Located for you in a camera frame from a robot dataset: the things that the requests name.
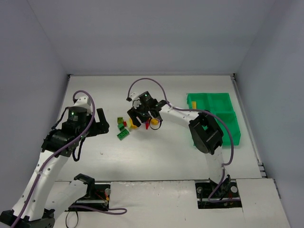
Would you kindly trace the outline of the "orange yellow curved lego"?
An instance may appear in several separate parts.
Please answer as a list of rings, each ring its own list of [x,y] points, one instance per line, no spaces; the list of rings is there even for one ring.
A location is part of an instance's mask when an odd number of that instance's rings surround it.
[[[132,128],[132,129],[137,129],[137,128],[138,128],[138,126],[136,126],[136,125],[133,123],[133,121],[132,121],[131,118],[129,119],[129,122],[130,122],[130,124],[131,124],[131,128]]]

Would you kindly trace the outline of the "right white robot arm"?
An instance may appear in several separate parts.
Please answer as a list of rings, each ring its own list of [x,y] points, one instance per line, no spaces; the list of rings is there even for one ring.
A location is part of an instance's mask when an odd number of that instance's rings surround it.
[[[209,180],[218,185],[224,182],[227,177],[222,155],[224,134],[212,115],[206,111],[183,110],[165,100],[157,101],[147,91],[131,93],[126,100],[132,103],[127,113],[138,127],[156,118],[160,122],[169,121],[188,129],[194,146],[205,154]]]

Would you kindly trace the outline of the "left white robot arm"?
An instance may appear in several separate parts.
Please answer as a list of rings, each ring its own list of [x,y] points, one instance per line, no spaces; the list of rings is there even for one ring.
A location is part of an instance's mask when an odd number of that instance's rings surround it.
[[[84,140],[109,131],[103,110],[96,109],[89,93],[74,97],[73,102],[66,108],[68,117],[62,127],[54,125],[44,139],[30,181],[13,208],[1,213],[1,223],[11,228],[52,228],[78,199],[90,198],[95,193],[94,178],[78,174],[63,192],[48,198],[61,169]]]

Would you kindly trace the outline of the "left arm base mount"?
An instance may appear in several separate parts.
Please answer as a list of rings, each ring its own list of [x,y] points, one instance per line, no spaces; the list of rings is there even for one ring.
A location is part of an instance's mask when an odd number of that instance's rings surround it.
[[[87,191],[85,196],[79,198],[72,206],[77,206],[76,208],[69,207],[66,212],[93,212],[93,210],[88,209],[97,209],[100,211],[109,210],[109,196],[106,195],[105,190],[111,189],[110,184],[98,184],[95,182],[95,179],[84,174],[78,174],[74,177],[74,180],[80,180],[85,185],[87,185]]]

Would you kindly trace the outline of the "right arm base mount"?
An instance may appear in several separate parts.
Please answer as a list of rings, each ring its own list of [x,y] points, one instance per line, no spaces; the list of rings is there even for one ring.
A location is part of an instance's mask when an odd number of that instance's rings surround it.
[[[217,184],[211,181],[195,182],[198,209],[229,209],[241,208],[242,202],[236,180],[225,180],[210,197]]]

